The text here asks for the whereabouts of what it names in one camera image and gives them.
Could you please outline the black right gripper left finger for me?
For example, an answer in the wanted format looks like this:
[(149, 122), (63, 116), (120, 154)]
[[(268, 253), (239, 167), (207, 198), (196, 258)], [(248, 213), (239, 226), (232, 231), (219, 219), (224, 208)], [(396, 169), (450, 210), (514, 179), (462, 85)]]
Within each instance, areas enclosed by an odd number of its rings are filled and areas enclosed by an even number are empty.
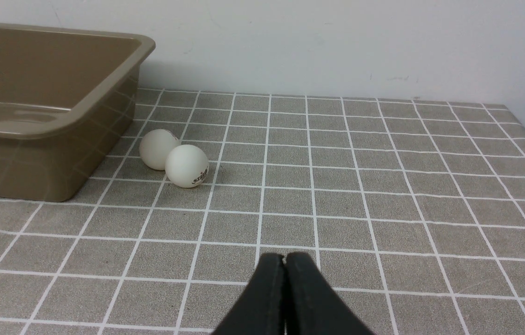
[(245, 290), (212, 332), (214, 335), (283, 335), (286, 269), (283, 256), (264, 253)]

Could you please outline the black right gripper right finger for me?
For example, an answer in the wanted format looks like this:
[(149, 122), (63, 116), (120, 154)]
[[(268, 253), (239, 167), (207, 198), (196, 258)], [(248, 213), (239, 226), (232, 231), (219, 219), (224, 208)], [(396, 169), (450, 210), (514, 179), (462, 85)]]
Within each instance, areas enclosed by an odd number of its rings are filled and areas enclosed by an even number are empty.
[(373, 335), (330, 287), (309, 254), (289, 253), (285, 266), (288, 335)]

